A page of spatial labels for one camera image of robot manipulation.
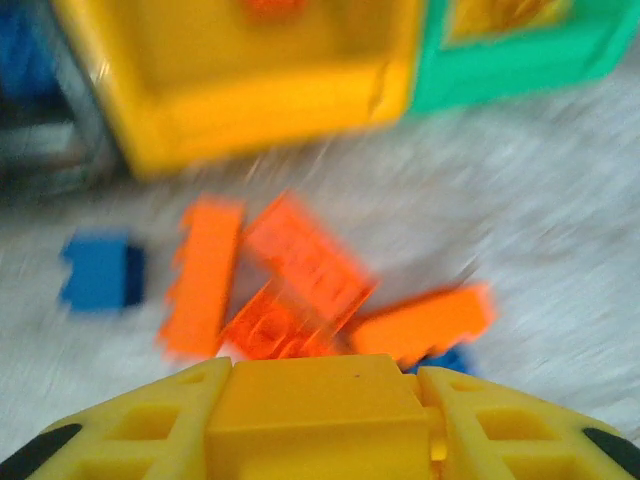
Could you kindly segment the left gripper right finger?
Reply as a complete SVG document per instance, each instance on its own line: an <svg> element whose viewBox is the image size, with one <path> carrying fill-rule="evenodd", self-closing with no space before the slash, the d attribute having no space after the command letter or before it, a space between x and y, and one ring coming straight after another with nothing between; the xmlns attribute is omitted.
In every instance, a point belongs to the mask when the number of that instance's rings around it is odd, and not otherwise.
<svg viewBox="0 0 640 480"><path fill-rule="evenodd" d="M453 370L422 367L437 479L636 479L639 449L614 427Z"/></svg>

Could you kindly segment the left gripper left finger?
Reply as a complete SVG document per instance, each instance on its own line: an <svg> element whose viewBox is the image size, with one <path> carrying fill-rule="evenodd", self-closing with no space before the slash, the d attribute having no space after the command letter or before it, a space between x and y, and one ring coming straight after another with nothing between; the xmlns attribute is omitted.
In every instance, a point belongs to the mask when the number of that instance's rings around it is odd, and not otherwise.
<svg viewBox="0 0 640 480"><path fill-rule="evenodd" d="M187 368L49 425L1 463L4 479L205 479L205 427L232 371Z"/></svg>

